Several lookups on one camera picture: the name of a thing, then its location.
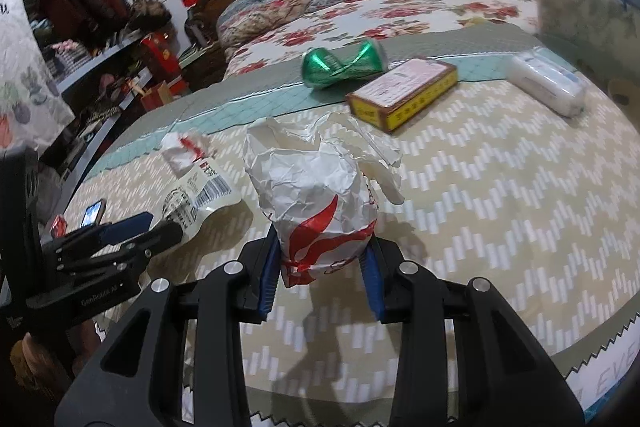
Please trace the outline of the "yellow pink cardboard box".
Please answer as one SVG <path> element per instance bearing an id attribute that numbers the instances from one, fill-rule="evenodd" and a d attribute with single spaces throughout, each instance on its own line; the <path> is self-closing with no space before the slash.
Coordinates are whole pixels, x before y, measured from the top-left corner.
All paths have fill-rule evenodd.
<path id="1" fill-rule="evenodd" d="M 346 96 L 350 113 L 392 133 L 459 81 L 457 66 L 413 57 Z"/>

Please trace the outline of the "cluttered dark shelf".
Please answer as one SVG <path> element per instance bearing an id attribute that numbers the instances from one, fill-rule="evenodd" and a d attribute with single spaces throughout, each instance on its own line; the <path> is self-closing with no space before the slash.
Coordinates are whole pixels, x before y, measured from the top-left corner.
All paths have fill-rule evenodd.
<path id="1" fill-rule="evenodd" d="M 73 120 L 43 154 L 60 182 L 58 207 L 70 202 L 116 130 L 130 120 L 125 102 L 139 102 L 130 88 L 150 79 L 151 40 L 175 31 L 160 0 L 23 0 L 55 92 Z"/>

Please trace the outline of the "beige round trash bin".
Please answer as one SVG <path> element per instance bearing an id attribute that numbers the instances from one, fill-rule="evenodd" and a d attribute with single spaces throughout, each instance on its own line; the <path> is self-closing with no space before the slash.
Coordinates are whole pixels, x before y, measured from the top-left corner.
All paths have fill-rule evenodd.
<path id="1" fill-rule="evenodd" d="M 640 109 L 640 88 L 637 81 L 612 78 L 606 85 L 608 97 L 628 115 L 638 115 Z"/>

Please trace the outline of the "crushed green soda can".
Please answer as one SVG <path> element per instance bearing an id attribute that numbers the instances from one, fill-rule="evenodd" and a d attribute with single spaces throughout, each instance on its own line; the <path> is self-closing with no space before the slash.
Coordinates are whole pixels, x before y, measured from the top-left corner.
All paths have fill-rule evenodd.
<path id="1" fill-rule="evenodd" d="M 307 87 L 322 90 L 342 81 L 372 79 L 389 69 L 390 61 L 382 44 L 366 39 L 345 58 L 326 48 L 308 50 L 302 58 L 300 75 Z"/>

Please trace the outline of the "smartphone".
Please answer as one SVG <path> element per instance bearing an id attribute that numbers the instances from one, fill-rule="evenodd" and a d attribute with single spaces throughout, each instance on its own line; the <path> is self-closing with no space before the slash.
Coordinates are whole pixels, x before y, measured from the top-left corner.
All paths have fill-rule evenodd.
<path id="1" fill-rule="evenodd" d="M 106 200 L 104 198 L 88 206 L 80 222 L 81 228 L 89 225 L 99 225 L 103 219 L 105 209 Z"/>

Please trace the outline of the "floral bed quilt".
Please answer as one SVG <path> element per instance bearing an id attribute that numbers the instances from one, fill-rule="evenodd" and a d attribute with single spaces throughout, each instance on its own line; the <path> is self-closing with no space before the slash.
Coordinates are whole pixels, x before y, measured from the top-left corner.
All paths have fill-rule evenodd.
<path id="1" fill-rule="evenodd" d="M 232 77 L 294 60 L 312 48 L 485 22 L 533 34 L 536 0 L 235 0 L 218 18 L 216 31 L 227 60 L 224 75 Z"/>

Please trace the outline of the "small crumpled red white wrapper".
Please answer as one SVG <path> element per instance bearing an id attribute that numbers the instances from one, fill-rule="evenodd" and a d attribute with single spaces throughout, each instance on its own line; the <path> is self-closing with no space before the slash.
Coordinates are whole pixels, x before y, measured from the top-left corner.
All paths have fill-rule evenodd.
<path id="1" fill-rule="evenodd" d="M 169 132 L 160 141 L 160 155 L 175 177 L 181 178 L 198 160 L 209 156 L 209 141 L 195 131 Z"/>

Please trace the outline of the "white red paper bag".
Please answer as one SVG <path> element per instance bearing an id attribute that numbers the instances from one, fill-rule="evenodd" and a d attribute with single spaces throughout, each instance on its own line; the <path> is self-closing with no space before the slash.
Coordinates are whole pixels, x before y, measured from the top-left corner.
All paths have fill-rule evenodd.
<path id="1" fill-rule="evenodd" d="M 311 124 L 260 118 L 246 129 L 243 157 L 288 287 L 340 271 L 364 251 L 378 223 L 372 187 L 394 205 L 405 200 L 401 153 L 347 113 Z"/>

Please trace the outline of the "white barcode snack wrapper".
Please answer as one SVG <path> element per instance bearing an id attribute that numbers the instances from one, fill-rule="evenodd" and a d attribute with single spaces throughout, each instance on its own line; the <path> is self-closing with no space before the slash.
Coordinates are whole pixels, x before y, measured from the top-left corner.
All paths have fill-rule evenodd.
<path id="1" fill-rule="evenodd" d="M 218 210 L 241 202 L 241 195 L 228 174 L 213 157 L 194 162 L 190 170 L 172 182 L 160 199 L 160 219 L 180 225 L 181 243 L 186 244 L 201 231 L 206 219 Z"/>

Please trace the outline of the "white tissue pack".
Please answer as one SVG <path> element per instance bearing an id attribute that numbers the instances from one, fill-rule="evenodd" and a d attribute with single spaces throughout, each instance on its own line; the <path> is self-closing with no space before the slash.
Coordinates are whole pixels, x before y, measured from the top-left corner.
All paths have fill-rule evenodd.
<path id="1" fill-rule="evenodd" d="M 554 113 L 573 118 L 585 109 L 587 86 L 554 58 L 542 46 L 515 54 L 506 61 L 506 79 Z"/>

